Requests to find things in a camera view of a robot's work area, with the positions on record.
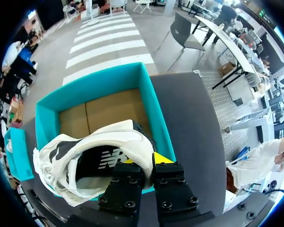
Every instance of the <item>black table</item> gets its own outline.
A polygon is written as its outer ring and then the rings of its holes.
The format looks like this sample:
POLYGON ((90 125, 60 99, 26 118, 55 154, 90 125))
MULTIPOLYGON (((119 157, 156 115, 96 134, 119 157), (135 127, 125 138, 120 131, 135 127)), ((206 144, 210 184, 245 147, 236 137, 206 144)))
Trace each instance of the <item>black table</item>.
MULTIPOLYGON (((202 78, 189 72, 152 76, 151 81, 176 158, 185 169, 186 181, 193 194, 199 198, 200 212, 212 211, 216 216, 221 215, 226 192, 224 147, 216 113, 202 78)), ((28 156, 33 167, 35 119, 22 129, 26 131, 28 156)), ((56 221, 53 212, 67 220, 73 213, 79 213, 82 207, 98 207, 97 201, 88 201, 77 207, 69 206, 64 199, 55 197, 43 186, 34 170, 33 174, 35 178, 21 182, 22 187, 35 209, 52 223, 56 221)), ((142 195, 139 226, 158 226, 155 201, 154 192, 142 195)))

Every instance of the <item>new balance logo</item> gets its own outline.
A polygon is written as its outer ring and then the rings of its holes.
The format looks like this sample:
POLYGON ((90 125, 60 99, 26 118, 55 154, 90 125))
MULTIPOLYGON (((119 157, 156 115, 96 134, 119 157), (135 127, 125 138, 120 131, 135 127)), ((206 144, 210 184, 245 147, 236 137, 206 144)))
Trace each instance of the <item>new balance logo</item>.
POLYGON ((123 153, 120 148, 116 148, 112 152, 103 151, 98 169, 114 167, 117 162, 125 162, 127 159, 128 157, 123 153))

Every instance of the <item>chair leg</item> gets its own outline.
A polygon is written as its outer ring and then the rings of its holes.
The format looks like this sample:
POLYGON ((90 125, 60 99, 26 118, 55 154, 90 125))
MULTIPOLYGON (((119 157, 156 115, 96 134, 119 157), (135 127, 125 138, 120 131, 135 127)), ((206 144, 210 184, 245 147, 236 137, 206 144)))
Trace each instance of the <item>chair leg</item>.
POLYGON ((204 54, 205 54, 205 51, 203 51, 203 54, 202 54, 201 57, 197 60, 195 66, 199 63, 199 61, 201 60, 201 58, 203 57, 204 54))
POLYGON ((178 59, 181 57, 181 55, 184 53, 185 47, 183 47, 181 54, 177 57, 177 59, 175 60, 174 63, 172 63, 172 65, 170 66, 170 68, 167 70, 167 72, 174 66, 174 64, 178 61, 178 59))
POLYGON ((138 8, 139 7, 139 4, 137 4, 137 6, 133 9, 133 12, 136 10, 136 8, 138 8))
POLYGON ((169 30, 169 32, 167 32, 167 34, 166 34, 165 38, 163 39, 163 41, 161 42, 160 46, 157 48, 157 50, 156 50, 156 51, 158 51, 158 50, 160 49, 160 47, 161 47, 161 46, 162 46, 162 44, 164 43, 164 41, 165 41, 166 37, 169 35, 169 33, 170 33, 170 30, 169 30))
POLYGON ((142 14, 146 8, 147 8, 147 6, 145 6, 144 9, 142 9, 140 14, 142 14))
POLYGON ((147 4, 147 8, 150 10, 150 12, 151 12, 151 8, 150 8, 150 4, 148 3, 147 4))

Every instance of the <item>cable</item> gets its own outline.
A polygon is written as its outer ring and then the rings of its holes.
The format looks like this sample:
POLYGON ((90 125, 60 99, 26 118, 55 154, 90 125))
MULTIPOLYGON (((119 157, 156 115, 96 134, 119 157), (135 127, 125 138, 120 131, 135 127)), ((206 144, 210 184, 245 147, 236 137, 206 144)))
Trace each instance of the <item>cable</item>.
POLYGON ((271 190, 271 191, 267 191, 267 192, 265 193, 265 195, 268 195, 268 194, 270 194, 270 193, 272 193, 272 192, 283 192, 283 193, 284 193, 284 190, 283 190, 283 189, 273 189, 273 190, 271 190))

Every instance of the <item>bottle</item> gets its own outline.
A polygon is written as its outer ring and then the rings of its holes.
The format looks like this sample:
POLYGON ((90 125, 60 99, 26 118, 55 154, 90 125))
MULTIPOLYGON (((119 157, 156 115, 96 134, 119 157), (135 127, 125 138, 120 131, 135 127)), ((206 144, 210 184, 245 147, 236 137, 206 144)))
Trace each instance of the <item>bottle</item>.
POLYGON ((220 28, 221 30, 223 30, 223 29, 224 29, 224 26, 225 26, 225 24, 222 23, 222 24, 219 25, 219 28, 220 28))

